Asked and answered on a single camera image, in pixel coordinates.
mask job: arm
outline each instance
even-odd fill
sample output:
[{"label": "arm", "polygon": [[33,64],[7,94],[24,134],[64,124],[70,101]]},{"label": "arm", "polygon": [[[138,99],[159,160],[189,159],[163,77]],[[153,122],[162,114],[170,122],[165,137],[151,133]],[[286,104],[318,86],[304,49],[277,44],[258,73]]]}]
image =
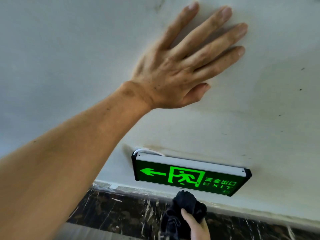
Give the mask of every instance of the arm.
[{"label": "arm", "polygon": [[244,48],[235,47],[215,59],[245,35],[246,24],[194,53],[231,17],[227,7],[170,48],[198,9],[196,2],[184,8],[142,57],[132,79],[113,94],[0,160],[0,239],[51,239],[143,115],[199,101],[210,88],[204,81],[243,55]]}]

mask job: black marble wall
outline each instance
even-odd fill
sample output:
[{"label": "black marble wall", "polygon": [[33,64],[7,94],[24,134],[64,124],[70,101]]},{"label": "black marble wall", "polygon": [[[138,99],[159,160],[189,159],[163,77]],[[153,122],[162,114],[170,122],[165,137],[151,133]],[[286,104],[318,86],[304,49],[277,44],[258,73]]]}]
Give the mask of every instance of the black marble wall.
[{"label": "black marble wall", "polygon": [[[68,222],[135,238],[165,239],[162,214],[170,202],[89,190]],[[320,240],[320,234],[262,221],[209,212],[206,221],[215,240]]]}]

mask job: illuminated sign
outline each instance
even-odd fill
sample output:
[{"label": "illuminated sign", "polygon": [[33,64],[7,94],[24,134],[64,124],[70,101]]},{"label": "illuminated sign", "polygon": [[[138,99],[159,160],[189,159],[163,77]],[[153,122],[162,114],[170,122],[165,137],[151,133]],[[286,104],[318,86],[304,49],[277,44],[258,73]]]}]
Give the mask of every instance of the illuminated sign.
[{"label": "illuminated sign", "polygon": [[226,196],[232,196],[252,176],[249,169],[208,162],[146,153],[137,153],[131,158],[136,181]]}]

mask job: white wall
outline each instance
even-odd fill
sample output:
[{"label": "white wall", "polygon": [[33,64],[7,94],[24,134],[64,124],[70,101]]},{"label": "white wall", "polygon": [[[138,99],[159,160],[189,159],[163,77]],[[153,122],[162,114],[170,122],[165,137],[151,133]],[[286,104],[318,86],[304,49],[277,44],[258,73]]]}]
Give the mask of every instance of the white wall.
[{"label": "white wall", "polygon": [[[190,1],[2,0],[0,154],[129,79],[146,46]],[[175,194],[177,188],[134,181],[128,148],[149,146],[252,170],[234,196],[194,192],[199,199],[320,220],[320,1],[200,3],[189,29],[231,5],[230,25],[250,27],[241,42],[246,55],[210,81],[212,89],[198,104],[142,118],[98,179]]]}]

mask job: fingernail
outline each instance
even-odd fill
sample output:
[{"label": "fingernail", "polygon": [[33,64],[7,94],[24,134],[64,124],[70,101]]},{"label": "fingernail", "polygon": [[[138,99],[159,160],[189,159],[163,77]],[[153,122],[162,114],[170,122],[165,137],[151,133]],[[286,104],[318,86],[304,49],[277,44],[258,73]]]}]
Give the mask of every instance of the fingernail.
[{"label": "fingernail", "polygon": [[204,90],[207,92],[210,88],[211,86],[207,83],[206,86],[204,87]]},{"label": "fingernail", "polygon": [[228,6],[223,8],[222,11],[221,11],[221,14],[222,14],[223,20],[230,19],[231,16],[232,16],[232,8],[228,7]]},{"label": "fingernail", "polygon": [[247,32],[248,32],[248,25],[244,23],[239,24],[237,38],[244,36]]},{"label": "fingernail", "polygon": [[243,46],[241,46],[239,49],[238,49],[238,55],[239,56],[243,56],[243,54],[246,52],[246,49],[243,47]]},{"label": "fingernail", "polygon": [[194,1],[189,5],[189,10],[196,10],[199,6],[199,3],[197,1]]}]

